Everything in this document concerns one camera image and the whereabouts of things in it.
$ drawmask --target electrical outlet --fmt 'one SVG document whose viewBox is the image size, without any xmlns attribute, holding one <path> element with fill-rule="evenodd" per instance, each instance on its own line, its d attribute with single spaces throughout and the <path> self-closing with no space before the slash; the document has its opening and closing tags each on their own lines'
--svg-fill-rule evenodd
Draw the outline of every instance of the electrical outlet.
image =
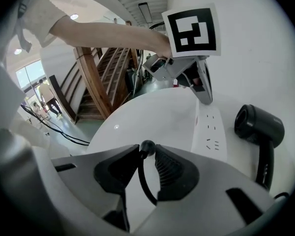
<svg viewBox="0 0 295 236">
<path fill-rule="evenodd" d="M 191 152 L 227 161 L 226 137 L 222 117 L 217 107 L 197 101 L 196 124 Z"/>
</svg>

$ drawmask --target white wall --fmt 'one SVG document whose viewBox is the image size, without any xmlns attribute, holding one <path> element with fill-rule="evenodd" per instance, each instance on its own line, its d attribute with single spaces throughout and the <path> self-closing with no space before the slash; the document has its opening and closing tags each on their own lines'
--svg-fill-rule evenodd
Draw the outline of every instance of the white wall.
<svg viewBox="0 0 295 236">
<path fill-rule="evenodd" d="M 19 84 L 19 80 L 18 80 L 18 77 L 16 76 L 16 72 L 14 70 L 8 70 L 7 71 L 11 80 L 15 83 L 15 85 L 17 85 L 19 88 L 20 87 L 20 84 Z"/>
<path fill-rule="evenodd" d="M 215 3 L 222 55 L 210 57 L 212 89 L 282 119 L 276 149 L 295 167 L 295 29 L 275 0 L 168 0 L 168 9 Z M 276 173 L 284 175 L 283 167 Z"/>
<path fill-rule="evenodd" d="M 74 48 L 72 46 L 65 44 L 65 42 L 57 38 L 54 42 L 52 42 L 52 44 L 40 50 L 41 63 L 43 65 L 47 79 L 49 79 L 50 76 L 54 75 L 59 86 L 62 84 L 65 76 L 68 74 L 69 70 L 76 61 L 73 49 Z M 73 70 L 70 73 L 70 76 L 66 80 L 66 83 L 63 85 L 64 89 L 67 88 L 72 76 L 75 74 L 75 71 L 76 70 Z M 75 85 L 78 77 L 79 74 L 76 76 L 73 85 Z M 70 104 L 75 113 L 78 112 L 78 108 L 85 88 L 85 83 L 83 80 L 81 80 Z M 67 100 L 69 100 L 70 95 L 71 92 L 69 91 L 67 95 Z"/>
</svg>

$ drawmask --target hair dryer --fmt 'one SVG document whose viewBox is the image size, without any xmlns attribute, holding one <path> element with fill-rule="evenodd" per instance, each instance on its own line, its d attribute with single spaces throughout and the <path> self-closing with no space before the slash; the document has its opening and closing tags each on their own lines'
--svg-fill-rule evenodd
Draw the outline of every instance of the hair dryer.
<svg viewBox="0 0 295 236">
<path fill-rule="evenodd" d="M 260 146 L 256 182 L 269 190 L 274 169 L 274 148 L 281 144 L 285 134 L 281 119 L 253 105 L 244 105 L 235 119 L 235 133 Z"/>
</svg>

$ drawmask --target white sleeve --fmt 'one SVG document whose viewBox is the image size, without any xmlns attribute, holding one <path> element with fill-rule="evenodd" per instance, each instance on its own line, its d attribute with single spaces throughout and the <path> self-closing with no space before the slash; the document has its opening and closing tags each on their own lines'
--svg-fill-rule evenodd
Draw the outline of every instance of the white sleeve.
<svg viewBox="0 0 295 236">
<path fill-rule="evenodd" d="M 46 47 L 56 39 L 50 29 L 64 16 L 67 15 L 50 0 L 30 0 L 22 20 L 24 28 L 36 36 L 41 47 Z"/>
</svg>

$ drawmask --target fluorescent light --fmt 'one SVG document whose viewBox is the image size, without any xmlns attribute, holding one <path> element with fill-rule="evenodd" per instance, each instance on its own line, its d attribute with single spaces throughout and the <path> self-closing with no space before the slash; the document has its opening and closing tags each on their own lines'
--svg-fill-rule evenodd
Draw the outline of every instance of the fluorescent light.
<svg viewBox="0 0 295 236">
<path fill-rule="evenodd" d="M 15 51 L 14 51 L 14 54 L 15 55 L 18 55 L 18 54 L 20 54 L 22 52 L 22 49 L 16 49 Z"/>
<path fill-rule="evenodd" d="M 73 14 L 73 15 L 70 16 L 70 18 L 71 18 L 72 20 L 76 20 L 78 17 L 79 17 L 78 14 Z"/>
<path fill-rule="evenodd" d="M 152 16 L 149 11 L 148 3 L 147 2 L 142 2 L 139 4 L 139 9 L 141 10 L 141 13 L 146 20 L 147 23 L 152 23 Z"/>
</svg>

